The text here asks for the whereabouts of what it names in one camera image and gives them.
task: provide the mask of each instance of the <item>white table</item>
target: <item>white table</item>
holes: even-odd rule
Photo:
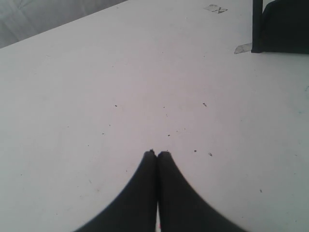
[[[307,231],[309,56],[234,55],[251,4],[129,0],[1,49],[0,231],[75,230],[151,148],[243,228]]]

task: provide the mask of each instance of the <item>gray floor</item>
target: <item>gray floor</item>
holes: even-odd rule
[[[0,48],[124,0],[2,0]]]

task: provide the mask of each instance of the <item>table surface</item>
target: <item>table surface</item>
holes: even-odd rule
[[[235,55],[251,32],[247,0],[129,0],[1,49],[0,231],[75,230],[151,148],[243,228],[308,231],[309,56]]]

